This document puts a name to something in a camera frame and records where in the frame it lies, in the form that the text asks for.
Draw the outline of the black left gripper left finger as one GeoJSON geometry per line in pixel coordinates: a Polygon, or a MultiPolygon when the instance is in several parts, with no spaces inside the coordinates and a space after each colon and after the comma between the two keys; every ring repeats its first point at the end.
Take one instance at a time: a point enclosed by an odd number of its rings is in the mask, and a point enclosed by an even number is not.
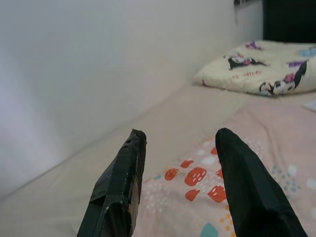
{"type": "Polygon", "coordinates": [[[133,129],[93,188],[77,235],[130,237],[138,216],[146,159],[146,134],[133,129]]]}

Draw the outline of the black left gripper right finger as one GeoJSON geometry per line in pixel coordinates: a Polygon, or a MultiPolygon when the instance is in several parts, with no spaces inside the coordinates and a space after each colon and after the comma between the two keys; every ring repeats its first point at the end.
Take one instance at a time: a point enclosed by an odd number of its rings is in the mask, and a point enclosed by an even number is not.
{"type": "Polygon", "coordinates": [[[215,143],[236,236],[305,237],[286,195],[256,153],[227,128],[217,131],[215,143]]]}

